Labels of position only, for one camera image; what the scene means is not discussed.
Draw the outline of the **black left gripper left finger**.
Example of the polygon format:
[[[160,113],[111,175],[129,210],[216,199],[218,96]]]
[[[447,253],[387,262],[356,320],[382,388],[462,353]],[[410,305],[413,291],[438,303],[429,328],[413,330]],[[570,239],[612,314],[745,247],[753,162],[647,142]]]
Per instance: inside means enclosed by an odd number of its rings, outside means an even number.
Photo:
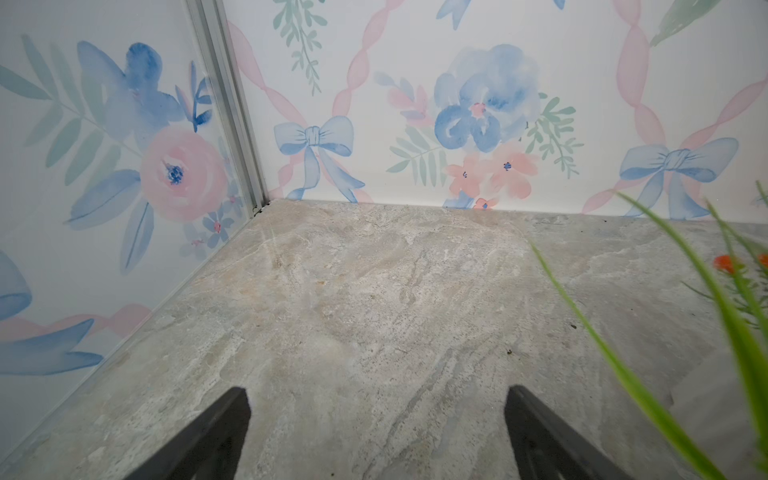
[[[233,479],[250,418],[246,390],[232,387],[127,478]]]

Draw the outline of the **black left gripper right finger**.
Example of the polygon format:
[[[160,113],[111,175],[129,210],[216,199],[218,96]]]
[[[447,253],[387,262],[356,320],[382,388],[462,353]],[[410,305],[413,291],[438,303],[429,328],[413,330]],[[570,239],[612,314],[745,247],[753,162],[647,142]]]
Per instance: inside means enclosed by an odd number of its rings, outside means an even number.
[[[504,419],[522,479],[631,479],[522,385],[509,388]]]

